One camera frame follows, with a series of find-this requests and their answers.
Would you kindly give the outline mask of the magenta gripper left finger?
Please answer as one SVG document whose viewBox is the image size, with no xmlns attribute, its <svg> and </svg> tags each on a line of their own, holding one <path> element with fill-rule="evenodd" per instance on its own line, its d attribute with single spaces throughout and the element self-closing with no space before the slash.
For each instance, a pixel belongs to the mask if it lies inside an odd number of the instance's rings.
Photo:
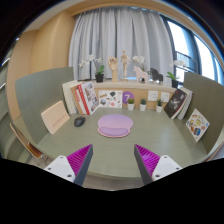
<svg viewBox="0 0 224 224">
<path fill-rule="evenodd" d="M 69 156 L 60 155 L 45 171 L 82 186 L 93 156 L 93 145 L 87 145 Z"/>
</svg>

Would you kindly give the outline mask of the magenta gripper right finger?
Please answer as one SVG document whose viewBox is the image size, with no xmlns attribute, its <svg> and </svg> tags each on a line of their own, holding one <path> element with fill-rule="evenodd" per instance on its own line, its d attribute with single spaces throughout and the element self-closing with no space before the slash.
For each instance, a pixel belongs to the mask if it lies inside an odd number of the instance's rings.
<svg viewBox="0 0 224 224">
<path fill-rule="evenodd" d="M 159 156 L 137 144 L 134 145 L 134 156 L 145 185 L 182 169 L 168 155 Z"/>
</svg>

